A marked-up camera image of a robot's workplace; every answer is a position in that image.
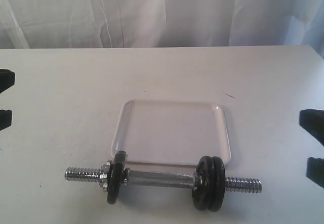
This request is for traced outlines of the chrome threaded dumbbell bar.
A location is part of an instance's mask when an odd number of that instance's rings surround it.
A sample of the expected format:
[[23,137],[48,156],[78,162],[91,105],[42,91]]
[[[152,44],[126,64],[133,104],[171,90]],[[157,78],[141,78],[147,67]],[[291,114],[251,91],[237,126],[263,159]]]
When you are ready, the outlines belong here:
[[[64,178],[67,181],[99,183],[99,174],[100,169],[69,167],[65,171]],[[197,185],[196,181],[196,172],[193,174],[185,174],[129,169],[128,179],[122,185],[126,187],[129,185],[138,185],[194,190]],[[255,178],[226,177],[225,190],[258,194],[262,192],[262,183],[259,179]]]

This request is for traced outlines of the white rectangular plastic tray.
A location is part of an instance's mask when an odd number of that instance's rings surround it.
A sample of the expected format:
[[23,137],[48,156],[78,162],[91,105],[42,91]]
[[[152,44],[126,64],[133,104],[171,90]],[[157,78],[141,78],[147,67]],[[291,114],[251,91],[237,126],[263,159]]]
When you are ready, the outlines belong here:
[[214,102],[129,100],[121,108],[111,156],[138,164],[196,166],[202,156],[231,160],[223,107]]

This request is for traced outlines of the white background curtain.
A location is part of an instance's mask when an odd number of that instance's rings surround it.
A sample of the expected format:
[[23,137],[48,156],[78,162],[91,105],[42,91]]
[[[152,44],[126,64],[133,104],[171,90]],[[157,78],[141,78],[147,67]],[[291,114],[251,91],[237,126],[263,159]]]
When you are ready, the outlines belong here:
[[323,0],[1,0],[1,48],[309,45]]

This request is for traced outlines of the black left end weight plate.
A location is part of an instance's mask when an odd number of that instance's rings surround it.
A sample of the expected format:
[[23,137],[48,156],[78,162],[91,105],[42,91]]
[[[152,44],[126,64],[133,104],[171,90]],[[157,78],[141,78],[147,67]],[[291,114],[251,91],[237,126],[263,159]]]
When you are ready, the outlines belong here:
[[110,164],[108,172],[107,203],[113,205],[117,202],[120,187],[128,179],[129,169],[125,168],[127,153],[118,151]]

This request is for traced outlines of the chrome spin lock collar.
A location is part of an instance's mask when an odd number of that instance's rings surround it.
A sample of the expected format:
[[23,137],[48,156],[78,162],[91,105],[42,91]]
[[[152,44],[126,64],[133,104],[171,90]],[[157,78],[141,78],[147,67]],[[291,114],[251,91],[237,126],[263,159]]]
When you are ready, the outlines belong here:
[[102,188],[104,192],[108,190],[108,174],[111,167],[111,160],[108,160],[102,167],[100,168],[99,174],[99,186]]

